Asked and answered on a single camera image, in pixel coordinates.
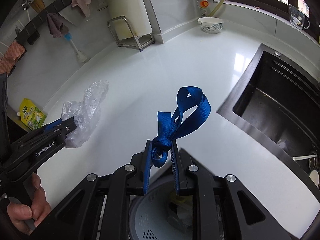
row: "black sink basin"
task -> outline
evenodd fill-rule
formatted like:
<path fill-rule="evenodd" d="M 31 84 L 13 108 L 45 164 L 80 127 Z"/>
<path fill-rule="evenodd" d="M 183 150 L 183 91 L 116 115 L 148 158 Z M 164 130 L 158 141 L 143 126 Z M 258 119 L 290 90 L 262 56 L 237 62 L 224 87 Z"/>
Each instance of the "black sink basin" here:
<path fill-rule="evenodd" d="M 292 159 L 320 153 L 318 82 L 277 54 L 261 45 L 218 113 L 277 156 L 320 200 L 308 160 Z"/>

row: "brown window frame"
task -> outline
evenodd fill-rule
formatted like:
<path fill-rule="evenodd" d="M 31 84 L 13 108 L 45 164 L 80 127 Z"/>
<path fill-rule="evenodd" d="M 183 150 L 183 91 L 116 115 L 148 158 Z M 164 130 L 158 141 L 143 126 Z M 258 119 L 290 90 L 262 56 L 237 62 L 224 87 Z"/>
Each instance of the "brown window frame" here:
<path fill-rule="evenodd" d="M 290 19 L 289 5 L 278 0 L 228 0 L 228 1 L 260 7 L 260 9 L 276 14 L 288 21 Z M 298 0 L 288 0 L 288 3 L 295 6 L 296 8 L 299 7 Z M 307 30 L 305 29 L 303 30 L 319 43 L 320 27 L 319 27 L 319 24 L 316 22 L 316 18 L 312 14 L 311 10 L 310 10 L 310 17 L 308 17 L 308 19 L 310 20 L 310 28 Z"/>

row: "blue lanyard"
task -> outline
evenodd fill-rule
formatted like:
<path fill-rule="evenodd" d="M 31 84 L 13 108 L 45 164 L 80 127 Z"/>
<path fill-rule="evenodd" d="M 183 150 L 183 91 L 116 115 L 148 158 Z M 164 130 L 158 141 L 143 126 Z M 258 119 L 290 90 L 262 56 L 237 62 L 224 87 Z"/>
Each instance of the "blue lanyard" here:
<path fill-rule="evenodd" d="M 151 161 L 156 167 L 162 167 L 167 160 L 171 141 L 197 130 L 207 120 L 211 106 L 198 87 L 182 87 L 177 95 L 178 107 L 171 113 L 158 112 L 158 136 L 152 140 Z M 183 123 L 183 113 L 197 106 Z"/>

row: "patterned bowl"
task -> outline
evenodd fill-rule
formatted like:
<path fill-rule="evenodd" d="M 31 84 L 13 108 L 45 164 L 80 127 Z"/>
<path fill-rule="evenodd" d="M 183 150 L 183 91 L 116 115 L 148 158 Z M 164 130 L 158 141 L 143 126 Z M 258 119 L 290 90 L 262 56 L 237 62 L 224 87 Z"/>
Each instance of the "patterned bowl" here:
<path fill-rule="evenodd" d="M 219 33 L 223 28 L 223 20 L 214 17 L 199 18 L 198 24 L 206 33 Z"/>

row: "clear plastic bag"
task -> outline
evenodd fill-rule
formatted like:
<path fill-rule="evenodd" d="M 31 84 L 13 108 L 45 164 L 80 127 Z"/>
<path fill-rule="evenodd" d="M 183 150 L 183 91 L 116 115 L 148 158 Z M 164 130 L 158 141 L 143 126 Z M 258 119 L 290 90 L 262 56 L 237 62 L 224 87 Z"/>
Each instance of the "clear plastic bag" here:
<path fill-rule="evenodd" d="M 100 120 L 100 104 L 106 98 L 109 82 L 100 80 L 84 91 L 83 101 L 67 101 L 62 107 L 61 118 L 74 116 L 77 128 L 67 135 L 66 148 L 77 148 L 86 142 Z"/>

